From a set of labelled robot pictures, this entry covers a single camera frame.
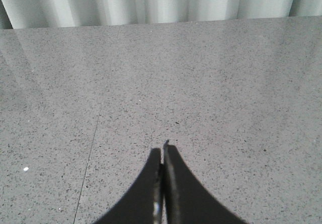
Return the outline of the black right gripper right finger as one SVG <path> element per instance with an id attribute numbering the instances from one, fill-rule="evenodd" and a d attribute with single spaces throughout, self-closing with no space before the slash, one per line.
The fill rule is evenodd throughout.
<path id="1" fill-rule="evenodd" d="M 204 188 L 168 140 L 163 184 L 168 223 L 245 223 Z"/>

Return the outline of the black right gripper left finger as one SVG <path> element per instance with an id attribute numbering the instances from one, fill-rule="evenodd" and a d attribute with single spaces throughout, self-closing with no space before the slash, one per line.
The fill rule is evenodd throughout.
<path id="1" fill-rule="evenodd" d="M 95 223 L 161 223 L 161 150 L 153 148 L 140 174 L 122 198 Z"/>

